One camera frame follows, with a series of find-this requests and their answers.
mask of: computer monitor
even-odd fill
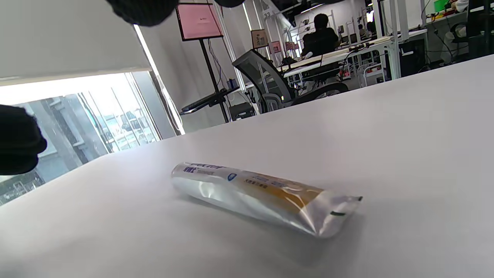
[[[350,43],[354,44],[357,42],[357,34],[351,34],[350,35]]]
[[[221,38],[223,36],[218,16],[212,4],[180,3],[176,11],[183,41]]]

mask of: green container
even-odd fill
[[[444,6],[449,2],[449,0],[437,0],[434,1],[434,9],[436,12],[444,10]]]

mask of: toothpaste tube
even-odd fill
[[[315,237],[335,235],[362,197],[223,166],[180,163],[175,188],[216,206]]]

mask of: dark jacket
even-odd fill
[[[339,38],[334,30],[328,27],[305,35],[303,40],[304,49],[302,50],[302,56],[305,56],[309,52],[312,52],[313,56],[318,56],[333,52]]]

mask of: sign on wall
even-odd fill
[[[280,41],[275,41],[272,43],[269,43],[269,53],[278,53],[281,52],[281,43]]]
[[[266,35],[266,31],[264,29],[261,30],[252,30],[250,32],[252,35],[252,48],[261,48],[268,46],[268,36]]]

